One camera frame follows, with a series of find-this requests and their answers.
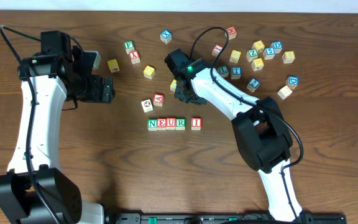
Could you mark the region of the green R block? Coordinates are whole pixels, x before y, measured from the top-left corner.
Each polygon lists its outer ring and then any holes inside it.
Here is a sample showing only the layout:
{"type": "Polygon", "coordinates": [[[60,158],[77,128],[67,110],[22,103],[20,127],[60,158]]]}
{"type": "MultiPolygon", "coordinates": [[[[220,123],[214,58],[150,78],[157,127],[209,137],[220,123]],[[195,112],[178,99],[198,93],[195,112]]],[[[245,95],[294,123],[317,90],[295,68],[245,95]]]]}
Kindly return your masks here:
{"type": "Polygon", "coordinates": [[[175,129],[176,130],[185,130],[186,129],[186,119],[185,118],[177,118],[175,129]]]}

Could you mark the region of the red U block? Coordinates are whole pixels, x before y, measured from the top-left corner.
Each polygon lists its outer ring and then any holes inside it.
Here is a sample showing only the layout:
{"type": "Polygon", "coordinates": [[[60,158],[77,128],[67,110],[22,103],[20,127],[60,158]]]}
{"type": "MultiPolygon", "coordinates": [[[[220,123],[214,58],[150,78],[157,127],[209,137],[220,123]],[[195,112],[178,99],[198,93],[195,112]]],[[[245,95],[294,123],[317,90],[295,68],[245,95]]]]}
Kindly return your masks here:
{"type": "Polygon", "coordinates": [[[176,118],[167,118],[166,119],[166,128],[167,130],[176,130],[177,119],[176,118]]]}

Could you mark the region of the red i block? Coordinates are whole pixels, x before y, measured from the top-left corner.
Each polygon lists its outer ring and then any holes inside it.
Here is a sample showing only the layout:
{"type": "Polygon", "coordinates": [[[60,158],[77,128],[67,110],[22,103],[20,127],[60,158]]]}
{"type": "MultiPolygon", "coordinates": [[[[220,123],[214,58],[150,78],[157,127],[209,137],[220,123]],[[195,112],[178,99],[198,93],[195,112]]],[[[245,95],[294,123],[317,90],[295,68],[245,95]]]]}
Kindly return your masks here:
{"type": "Polygon", "coordinates": [[[202,127],[202,119],[201,118],[192,118],[191,119],[191,129],[192,130],[200,130],[202,127]]]}
{"type": "Polygon", "coordinates": [[[223,46],[216,44],[212,49],[212,56],[217,57],[222,51],[223,46]]]}

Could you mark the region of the red E block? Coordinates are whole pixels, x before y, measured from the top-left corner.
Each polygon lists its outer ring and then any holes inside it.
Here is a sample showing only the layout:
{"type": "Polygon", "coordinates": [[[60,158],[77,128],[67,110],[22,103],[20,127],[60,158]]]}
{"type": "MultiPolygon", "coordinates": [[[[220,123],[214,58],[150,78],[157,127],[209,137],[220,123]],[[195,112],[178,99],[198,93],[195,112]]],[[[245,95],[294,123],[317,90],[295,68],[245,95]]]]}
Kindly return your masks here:
{"type": "Polygon", "coordinates": [[[157,129],[159,131],[167,129],[167,120],[165,118],[158,118],[157,119],[157,129]]]}

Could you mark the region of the green N block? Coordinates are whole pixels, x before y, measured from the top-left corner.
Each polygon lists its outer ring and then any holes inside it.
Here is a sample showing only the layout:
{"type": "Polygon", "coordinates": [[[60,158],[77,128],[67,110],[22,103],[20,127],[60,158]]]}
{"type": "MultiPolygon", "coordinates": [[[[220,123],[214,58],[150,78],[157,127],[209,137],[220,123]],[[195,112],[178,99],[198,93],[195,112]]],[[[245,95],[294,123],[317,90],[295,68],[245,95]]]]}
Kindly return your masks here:
{"type": "Polygon", "coordinates": [[[156,131],[157,130],[157,119],[149,119],[147,121],[147,129],[149,131],[156,131]]]}

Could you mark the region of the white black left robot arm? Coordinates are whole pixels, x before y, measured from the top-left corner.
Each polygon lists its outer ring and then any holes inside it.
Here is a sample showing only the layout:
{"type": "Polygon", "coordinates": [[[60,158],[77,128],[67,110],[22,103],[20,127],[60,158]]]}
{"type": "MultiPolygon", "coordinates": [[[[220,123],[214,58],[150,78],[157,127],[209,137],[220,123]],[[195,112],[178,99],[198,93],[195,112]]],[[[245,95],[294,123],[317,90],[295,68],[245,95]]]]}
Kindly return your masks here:
{"type": "Polygon", "coordinates": [[[38,53],[18,68],[23,107],[16,148],[0,175],[0,208],[10,223],[110,223],[104,206],[81,198],[63,174],[60,118],[65,101],[110,103],[111,78],[92,73],[97,51],[38,53]]]}

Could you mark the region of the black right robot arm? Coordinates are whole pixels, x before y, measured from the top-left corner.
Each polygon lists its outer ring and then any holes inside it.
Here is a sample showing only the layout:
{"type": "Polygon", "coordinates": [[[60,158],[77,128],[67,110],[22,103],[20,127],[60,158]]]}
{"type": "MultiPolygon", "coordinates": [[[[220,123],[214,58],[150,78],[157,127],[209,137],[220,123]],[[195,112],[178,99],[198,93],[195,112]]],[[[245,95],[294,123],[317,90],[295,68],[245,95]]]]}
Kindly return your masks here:
{"type": "Polygon", "coordinates": [[[290,160],[290,148],[300,137],[284,120],[276,101],[240,91],[202,58],[166,57],[165,64],[177,81],[175,98],[196,105],[210,102],[229,118],[241,157],[262,179],[271,216],[282,222],[299,220],[303,209],[290,167],[300,160],[290,160]]]}

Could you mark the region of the yellow block near P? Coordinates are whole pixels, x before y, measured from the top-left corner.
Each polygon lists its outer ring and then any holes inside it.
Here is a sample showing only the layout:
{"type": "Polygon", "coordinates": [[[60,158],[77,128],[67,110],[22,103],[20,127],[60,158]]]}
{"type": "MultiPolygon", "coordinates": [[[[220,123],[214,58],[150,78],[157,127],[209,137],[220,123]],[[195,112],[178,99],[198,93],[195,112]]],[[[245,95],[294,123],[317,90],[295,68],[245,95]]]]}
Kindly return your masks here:
{"type": "Polygon", "coordinates": [[[171,84],[170,84],[170,90],[172,92],[175,92],[176,91],[176,88],[177,88],[177,81],[174,79],[171,84]]]}

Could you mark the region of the red V block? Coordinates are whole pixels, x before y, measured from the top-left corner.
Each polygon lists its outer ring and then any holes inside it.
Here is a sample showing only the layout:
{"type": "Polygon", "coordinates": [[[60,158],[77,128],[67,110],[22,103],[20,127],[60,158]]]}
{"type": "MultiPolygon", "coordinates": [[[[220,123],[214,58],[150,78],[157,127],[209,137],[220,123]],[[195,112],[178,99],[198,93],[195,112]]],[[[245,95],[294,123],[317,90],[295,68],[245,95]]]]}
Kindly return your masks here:
{"type": "Polygon", "coordinates": [[[164,102],[164,95],[158,93],[154,94],[154,98],[153,98],[154,106],[163,106],[163,102],[164,102]]]}

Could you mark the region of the yellow block far left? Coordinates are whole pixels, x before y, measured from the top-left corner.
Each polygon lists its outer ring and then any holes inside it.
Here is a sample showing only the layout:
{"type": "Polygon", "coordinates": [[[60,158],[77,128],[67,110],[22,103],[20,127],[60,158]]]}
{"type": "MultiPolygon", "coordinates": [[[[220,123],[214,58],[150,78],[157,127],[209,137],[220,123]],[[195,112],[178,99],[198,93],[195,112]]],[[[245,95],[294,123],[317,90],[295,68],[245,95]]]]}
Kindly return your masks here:
{"type": "Polygon", "coordinates": [[[108,67],[111,73],[120,71],[119,65],[116,59],[108,60],[108,67]]]}

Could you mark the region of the yellow block left centre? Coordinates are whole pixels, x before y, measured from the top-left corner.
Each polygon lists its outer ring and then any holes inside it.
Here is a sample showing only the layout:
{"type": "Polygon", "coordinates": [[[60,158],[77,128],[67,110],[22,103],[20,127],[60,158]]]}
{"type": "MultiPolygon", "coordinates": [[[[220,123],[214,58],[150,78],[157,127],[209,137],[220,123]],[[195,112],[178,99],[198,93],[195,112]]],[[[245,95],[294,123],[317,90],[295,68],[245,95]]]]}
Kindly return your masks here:
{"type": "Polygon", "coordinates": [[[153,79],[154,75],[155,75],[155,69],[150,65],[147,65],[144,69],[144,77],[148,79],[153,79]]]}

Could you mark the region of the white picture block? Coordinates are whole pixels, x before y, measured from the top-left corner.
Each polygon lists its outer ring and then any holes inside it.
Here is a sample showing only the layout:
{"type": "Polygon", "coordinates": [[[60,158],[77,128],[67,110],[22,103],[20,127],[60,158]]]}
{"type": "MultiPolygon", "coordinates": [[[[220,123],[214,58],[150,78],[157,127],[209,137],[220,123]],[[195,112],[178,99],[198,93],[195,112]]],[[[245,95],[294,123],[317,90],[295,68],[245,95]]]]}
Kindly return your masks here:
{"type": "Polygon", "coordinates": [[[141,101],[141,105],[142,105],[142,109],[143,109],[144,113],[147,113],[154,109],[153,103],[150,99],[141,101]]]}

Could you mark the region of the blue L block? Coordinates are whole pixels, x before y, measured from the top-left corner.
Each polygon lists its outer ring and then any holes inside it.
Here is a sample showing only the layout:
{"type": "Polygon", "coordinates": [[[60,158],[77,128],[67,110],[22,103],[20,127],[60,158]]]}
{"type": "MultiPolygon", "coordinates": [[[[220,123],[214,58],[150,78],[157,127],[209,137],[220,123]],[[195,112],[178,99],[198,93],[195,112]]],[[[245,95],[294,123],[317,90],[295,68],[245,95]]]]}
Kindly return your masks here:
{"type": "Polygon", "coordinates": [[[222,76],[223,78],[226,78],[229,75],[229,69],[227,65],[223,65],[218,67],[218,72],[220,74],[220,76],[222,76]]]}

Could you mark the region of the red Y block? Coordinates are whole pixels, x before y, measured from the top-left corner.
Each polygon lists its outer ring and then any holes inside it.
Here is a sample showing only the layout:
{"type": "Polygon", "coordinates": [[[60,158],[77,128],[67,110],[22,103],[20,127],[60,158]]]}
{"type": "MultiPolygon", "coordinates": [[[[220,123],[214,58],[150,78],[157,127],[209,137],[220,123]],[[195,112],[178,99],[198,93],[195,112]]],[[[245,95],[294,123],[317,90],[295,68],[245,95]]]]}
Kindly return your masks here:
{"type": "Polygon", "coordinates": [[[132,64],[140,63],[140,55],[137,50],[130,52],[129,56],[132,64]]]}

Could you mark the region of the blue T block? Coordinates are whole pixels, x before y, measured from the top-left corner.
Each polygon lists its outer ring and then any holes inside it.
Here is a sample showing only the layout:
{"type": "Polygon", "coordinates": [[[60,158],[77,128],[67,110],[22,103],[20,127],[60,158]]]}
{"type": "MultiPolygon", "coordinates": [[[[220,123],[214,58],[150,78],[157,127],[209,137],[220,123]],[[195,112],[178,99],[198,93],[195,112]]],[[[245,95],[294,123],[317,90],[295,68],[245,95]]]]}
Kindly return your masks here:
{"type": "Polygon", "coordinates": [[[232,67],[231,68],[231,79],[240,79],[242,75],[241,67],[232,67]]]}

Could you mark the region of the blue X block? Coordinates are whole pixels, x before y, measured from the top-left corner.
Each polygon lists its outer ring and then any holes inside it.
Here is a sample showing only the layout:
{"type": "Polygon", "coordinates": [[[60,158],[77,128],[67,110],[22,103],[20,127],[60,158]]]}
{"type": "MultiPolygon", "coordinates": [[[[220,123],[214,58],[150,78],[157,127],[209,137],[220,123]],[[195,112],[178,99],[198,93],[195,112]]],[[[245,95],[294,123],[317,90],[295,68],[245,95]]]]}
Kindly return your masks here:
{"type": "Polygon", "coordinates": [[[172,40],[172,33],[169,30],[164,30],[160,34],[160,39],[165,44],[168,44],[172,40]]]}

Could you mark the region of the green F block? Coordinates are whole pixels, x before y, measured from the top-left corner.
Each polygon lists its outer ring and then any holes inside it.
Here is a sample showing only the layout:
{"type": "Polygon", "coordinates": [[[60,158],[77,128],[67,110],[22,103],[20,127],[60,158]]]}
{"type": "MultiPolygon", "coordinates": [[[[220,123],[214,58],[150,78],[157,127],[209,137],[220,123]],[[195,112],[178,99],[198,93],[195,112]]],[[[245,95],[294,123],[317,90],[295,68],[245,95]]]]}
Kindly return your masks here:
{"type": "Polygon", "coordinates": [[[126,54],[130,54],[135,50],[135,46],[132,40],[124,42],[124,48],[126,50],[126,54]]]}

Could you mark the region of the yellow block upper right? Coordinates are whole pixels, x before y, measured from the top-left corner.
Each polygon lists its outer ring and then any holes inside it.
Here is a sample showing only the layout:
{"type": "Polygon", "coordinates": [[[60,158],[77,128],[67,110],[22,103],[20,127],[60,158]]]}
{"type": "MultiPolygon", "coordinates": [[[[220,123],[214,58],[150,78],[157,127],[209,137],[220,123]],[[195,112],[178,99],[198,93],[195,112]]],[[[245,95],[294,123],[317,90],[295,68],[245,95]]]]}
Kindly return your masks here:
{"type": "Polygon", "coordinates": [[[240,57],[241,57],[241,51],[233,50],[231,52],[231,56],[230,56],[229,61],[232,62],[232,63],[238,63],[240,57]]]}

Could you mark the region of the blue 2 block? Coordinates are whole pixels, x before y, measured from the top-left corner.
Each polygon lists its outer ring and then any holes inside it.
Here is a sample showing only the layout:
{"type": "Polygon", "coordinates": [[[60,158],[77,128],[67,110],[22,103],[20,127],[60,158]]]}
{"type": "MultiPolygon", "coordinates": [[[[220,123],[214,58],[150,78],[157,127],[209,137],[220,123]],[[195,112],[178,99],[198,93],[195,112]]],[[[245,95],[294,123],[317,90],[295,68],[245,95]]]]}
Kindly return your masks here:
{"type": "Polygon", "coordinates": [[[254,92],[254,91],[256,91],[256,89],[258,89],[259,85],[260,85],[260,82],[258,81],[258,79],[252,78],[247,85],[247,89],[251,92],[254,92]]]}

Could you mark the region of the red block top right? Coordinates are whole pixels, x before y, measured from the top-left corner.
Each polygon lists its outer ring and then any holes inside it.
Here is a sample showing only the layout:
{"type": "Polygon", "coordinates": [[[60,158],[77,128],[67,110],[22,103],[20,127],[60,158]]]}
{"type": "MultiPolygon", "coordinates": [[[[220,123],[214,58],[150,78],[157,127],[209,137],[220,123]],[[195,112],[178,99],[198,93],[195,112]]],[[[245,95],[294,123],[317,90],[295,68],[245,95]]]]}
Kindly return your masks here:
{"type": "Polygon", "coordinates": [[[234,39],[237,35],[237,30],[234,26],[228,27],[227,29],[229,40],[234,39]]]}

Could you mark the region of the green Z block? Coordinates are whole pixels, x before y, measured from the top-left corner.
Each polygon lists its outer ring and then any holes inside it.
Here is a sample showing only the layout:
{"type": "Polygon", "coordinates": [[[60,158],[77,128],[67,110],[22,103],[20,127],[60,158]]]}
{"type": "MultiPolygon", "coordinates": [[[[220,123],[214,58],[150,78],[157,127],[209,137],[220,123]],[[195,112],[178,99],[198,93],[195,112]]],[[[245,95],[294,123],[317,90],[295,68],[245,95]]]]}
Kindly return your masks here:
{"type": "Polygon", "coordinates": [[[250,49],[246,53],[246,58],[248,62],[252,62],[254,59],[259,57],[258,51],[256,49],[250,49]]]}

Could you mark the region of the yellow block below Z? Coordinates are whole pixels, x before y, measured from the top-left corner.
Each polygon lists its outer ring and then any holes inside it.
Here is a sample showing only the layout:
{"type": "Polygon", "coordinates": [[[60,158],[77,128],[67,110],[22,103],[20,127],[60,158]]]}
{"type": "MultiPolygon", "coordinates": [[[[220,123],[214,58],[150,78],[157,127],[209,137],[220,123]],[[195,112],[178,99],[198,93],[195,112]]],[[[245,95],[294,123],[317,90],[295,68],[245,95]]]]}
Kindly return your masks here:
{"type": "Polygon", "coordinates": [[[259,71],[264,67],[264,61],[261,58],[256,58],[252,61],[251,67],[253,71],[259,71]]]}

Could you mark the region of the yellow block near Z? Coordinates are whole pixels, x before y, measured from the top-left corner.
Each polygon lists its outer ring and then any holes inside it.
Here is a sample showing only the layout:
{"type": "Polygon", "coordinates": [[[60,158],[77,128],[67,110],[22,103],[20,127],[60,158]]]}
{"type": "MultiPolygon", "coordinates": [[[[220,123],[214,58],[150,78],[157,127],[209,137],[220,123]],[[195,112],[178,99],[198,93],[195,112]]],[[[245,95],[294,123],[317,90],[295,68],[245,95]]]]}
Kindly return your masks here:
{"type": "Polygon", "coordinates": [[[252,49],[256,50],[258,54],[262,53],[265,49],[265,45],[261,40],[253,43],[252,49]]]}

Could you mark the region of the blue 5 block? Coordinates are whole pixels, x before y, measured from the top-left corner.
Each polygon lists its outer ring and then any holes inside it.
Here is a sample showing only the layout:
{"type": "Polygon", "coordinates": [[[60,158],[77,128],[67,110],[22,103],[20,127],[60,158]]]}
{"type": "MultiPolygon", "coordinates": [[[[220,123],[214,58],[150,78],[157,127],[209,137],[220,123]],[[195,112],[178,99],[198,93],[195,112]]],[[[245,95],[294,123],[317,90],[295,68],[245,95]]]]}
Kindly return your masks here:
{"type": "Polygon", "coordinates": [[[264,60],[271,60],[275,56],[275,50],[273,47],[266,47],[263,51],[264,60]]]}

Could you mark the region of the plain white block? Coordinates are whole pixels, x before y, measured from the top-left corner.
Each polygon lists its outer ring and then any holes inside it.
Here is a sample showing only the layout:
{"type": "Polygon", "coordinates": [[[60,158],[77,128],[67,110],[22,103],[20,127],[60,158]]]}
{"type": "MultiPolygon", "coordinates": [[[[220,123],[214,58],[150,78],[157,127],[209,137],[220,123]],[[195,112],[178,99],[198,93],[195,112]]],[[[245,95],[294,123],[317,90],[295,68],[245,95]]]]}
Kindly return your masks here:
{"type": "Polygon", "coordinates": [[[278,91],[278,96],[281,98],[281,99],[286,99],[288,96],[290,96],[292,94],[292,90],[288,87],[288,86],[284,86],[283,88],[281,88],[279,91],[278,91]]]}

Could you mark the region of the blue D block upper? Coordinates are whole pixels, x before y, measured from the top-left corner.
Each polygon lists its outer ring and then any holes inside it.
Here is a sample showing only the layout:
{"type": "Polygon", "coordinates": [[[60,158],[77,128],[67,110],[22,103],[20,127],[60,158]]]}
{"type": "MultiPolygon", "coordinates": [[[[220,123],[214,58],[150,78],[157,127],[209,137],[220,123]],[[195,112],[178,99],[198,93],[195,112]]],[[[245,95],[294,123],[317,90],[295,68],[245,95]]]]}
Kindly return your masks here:
{"type": "Polygon", "coordinates": [[[270,46],[271,48],[274,49],[274,52],[276,54],[279,54],[283,49],[283,45],[281,41],[273,41],[270,46]]]}

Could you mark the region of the blue d block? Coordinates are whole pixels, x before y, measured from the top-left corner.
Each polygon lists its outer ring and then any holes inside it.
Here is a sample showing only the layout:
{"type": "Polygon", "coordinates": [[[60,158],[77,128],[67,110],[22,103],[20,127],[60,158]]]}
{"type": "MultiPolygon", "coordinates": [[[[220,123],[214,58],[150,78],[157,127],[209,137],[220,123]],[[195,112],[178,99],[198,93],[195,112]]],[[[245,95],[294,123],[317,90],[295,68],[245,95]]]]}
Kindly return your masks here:
{"type": "Polygon", "coordinates": [[[289,76],[286,80],[286,86],[294,90],[299,85],[299,78],[296,76],[289,76]]]}
{"type": "Polygon", "coordinates": [[[281,41],[273,41],[270,46],[271,48],[274,49],[274,52],[276,54],[279,54],[283,49],[283,45],[281,41]]]}

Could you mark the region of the blue D block right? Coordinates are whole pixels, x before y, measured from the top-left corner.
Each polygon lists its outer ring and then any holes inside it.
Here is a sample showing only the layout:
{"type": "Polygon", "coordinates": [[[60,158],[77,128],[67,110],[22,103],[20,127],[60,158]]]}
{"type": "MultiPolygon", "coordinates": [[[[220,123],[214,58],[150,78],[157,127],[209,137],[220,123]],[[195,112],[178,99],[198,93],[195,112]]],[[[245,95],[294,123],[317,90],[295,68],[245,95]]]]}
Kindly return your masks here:
{"type": "Polygon", "coordinates": [[[286,80],[286,86],[294,90],[299,85],[299,78],[296,76],[289,76],[286,80]]]}

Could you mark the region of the yellow 8 block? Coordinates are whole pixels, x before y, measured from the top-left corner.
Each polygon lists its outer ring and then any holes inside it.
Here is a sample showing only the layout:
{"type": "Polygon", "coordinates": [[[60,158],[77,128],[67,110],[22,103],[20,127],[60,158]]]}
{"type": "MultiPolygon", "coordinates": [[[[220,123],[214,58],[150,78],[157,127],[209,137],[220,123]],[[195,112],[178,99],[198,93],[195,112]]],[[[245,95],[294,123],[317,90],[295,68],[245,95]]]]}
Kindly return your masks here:
{"type": "Polygon", "coordinates": [[[292,63],[295,60],[294,51],[286,51],[282,55],[282,60],[284,64],[292,63]]]}

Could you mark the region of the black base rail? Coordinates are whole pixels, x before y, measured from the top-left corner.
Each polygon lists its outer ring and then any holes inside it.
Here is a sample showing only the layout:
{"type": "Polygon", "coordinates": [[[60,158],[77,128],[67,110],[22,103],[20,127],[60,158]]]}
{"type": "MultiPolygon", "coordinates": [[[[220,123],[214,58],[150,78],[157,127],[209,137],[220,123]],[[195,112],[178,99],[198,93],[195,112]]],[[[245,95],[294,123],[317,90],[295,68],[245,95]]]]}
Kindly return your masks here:
{"type": "Polygon", "coordinates": [[[220,223],[301,223],[301,224],[347,224],[345,215],[301,214],[293,221],[277,221],[268,213],[248,213],[231,215],[142,215],[139,213],[120,213],[108,215],[108,224],[220,224],[220,223]]]}

